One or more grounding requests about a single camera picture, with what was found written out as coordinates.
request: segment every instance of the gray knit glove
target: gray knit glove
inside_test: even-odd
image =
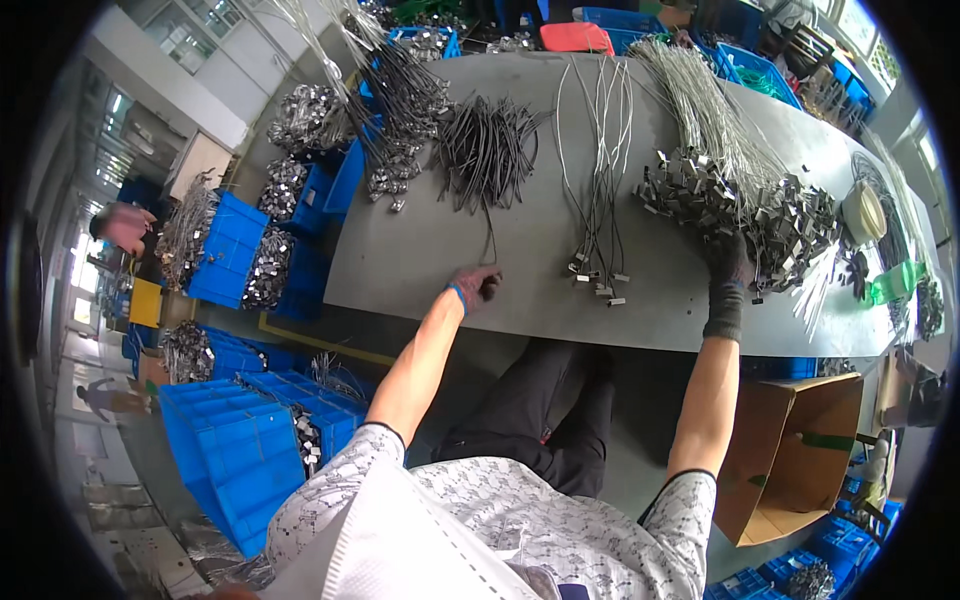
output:
[[[721,235],[707,247],[710,271],[710,311],[704,337],[740,341],[743,291],[755,279],[754,265],[747,257],[747,243],[740,232]]]

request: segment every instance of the red cloth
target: red cloth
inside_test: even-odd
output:
[[[596,52],[613,56],[607,32],[596,23],[554,23],[540,27],[543,48],[550,52]]]

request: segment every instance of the green wire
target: green wire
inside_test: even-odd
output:
[[[761,94],[776,98],[781,102],[788,102],[787,99],[783,97],[783,91],[780,89],[780,86],[777,85],[769,75],[745,66],[737,66],[734,68],[734,71],[736,71],[736,75],[740,78],[740,81],[743,82],[744,87],[749,87]]]

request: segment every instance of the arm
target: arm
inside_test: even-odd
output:
[[[376,389],[367,422],[389,426],[403,439],[404,445],[410,445],[440,387],[446,357],[460,322],[492,299],[500,278],[497,267],[464,269],[457,273],[434,301],[417,335]]]
[[[144,245],[143,240],[136,240],[136,244],[133,244],[133,256],[137,259],[143,258],[143,253],[147,250],[146,245]]]
[[[389,425],[403,438],[404,445],[410,445],[440,387],[446,357],[463,319],[460,298],[452,288],[445,289],[376,389],[367,422]]]
[[[704,326],[704,344],[686,385],[684,407],[666,475],[692,468],[714,477],[723,464],[733,432],[733,414],[740,382],[740,317],[743,289],[753,280],[742,235],[711,248],[710,310]]]
[[[686,384],[667,478],[692,468],[702,468],[714,476],[719,472],[733,432],[739,370],[740,345],[736,341],[719,337],[704,340]]]

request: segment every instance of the red-dotted glove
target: red-dotted glove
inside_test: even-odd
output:
[[[503,281],[503,272],[496,265],[461,269],[446,287],[453,288],[464,304],[464,316],[493,300],[496,288]]]

